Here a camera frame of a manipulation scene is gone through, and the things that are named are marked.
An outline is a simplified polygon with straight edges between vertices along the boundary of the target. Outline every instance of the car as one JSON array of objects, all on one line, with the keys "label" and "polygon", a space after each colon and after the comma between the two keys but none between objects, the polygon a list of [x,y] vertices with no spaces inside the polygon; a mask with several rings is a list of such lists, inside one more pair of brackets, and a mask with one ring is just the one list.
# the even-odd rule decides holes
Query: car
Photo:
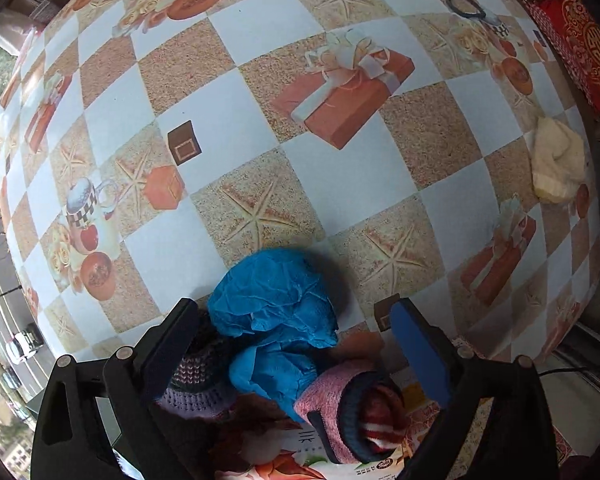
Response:
[{"label": "car", "polygon": [[9,361],[18,365],[33,357],[38,349],[44,345],[38,327],[35,323],[29,323],[26,328],[13,335],[4,345]]},{"label": "car", "polygon": [[22,382],[16,374],[16,371],[10,366],[4,369],[4,372],[2,373],[2,380],[12,390],[16,390],[22,386]]}]

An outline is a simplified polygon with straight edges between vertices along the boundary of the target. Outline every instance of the red fabric with gold pattern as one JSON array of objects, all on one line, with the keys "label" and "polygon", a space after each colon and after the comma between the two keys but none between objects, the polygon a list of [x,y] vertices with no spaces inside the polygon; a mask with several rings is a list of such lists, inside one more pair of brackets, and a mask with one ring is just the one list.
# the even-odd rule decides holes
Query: red fabric with gold pattern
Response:
[{"label": "red fabric with gold pattern", "polygon": [[554,46],[561,55],[565,48],[573,54],[581,72],[578,79],[587,86],[587,99],[600,112],[600,27],[580,0],[545,0],[538,7],[563,40]]}]

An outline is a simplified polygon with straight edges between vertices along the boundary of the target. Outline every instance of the knitted hat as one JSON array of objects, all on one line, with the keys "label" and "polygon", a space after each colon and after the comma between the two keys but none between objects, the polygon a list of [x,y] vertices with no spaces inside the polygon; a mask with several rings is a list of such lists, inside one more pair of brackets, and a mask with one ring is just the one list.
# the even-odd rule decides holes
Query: knitted hat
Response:
[{"label": "knitted hat", "polygon": [[231,341],[200,311],[196,337],[158,405],[182,418],[220,417],[237,397],[227,375],[231,358]]}]

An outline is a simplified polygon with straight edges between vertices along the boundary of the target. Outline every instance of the brown chocolate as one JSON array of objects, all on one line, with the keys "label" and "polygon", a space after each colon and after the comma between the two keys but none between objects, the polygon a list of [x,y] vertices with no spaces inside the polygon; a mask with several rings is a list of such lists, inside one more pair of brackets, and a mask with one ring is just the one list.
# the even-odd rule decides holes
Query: brown chocolate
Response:
[{"label": "brown chocolate", "polygon": [[394,294],[374,304],[374,317],[376,318],[376,323],[378,323],[380,332],[384,332],[391,328],[389,312],[391,311],[391,307],[394,306],[394,303],[397,303],[399,300],[400,294]]},{"label": "brown chocolate", "polygon": [[167,134],[169,150],[176,165],[181,165],[202,153],[200,145],[193,133],[191,121],[181,124]]}]

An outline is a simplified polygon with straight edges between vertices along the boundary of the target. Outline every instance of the white car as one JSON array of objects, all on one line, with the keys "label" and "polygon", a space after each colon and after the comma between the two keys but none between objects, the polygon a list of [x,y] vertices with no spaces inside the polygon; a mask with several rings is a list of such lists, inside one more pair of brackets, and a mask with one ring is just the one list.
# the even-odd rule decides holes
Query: white car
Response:
[{"label": "white car", "polygon": [[29,323],[24,330],[14,334],[13,338],[5,343],[4,349],[9,361],[18,365],[33,357],[44,343],[38,327],[34,323]]}]

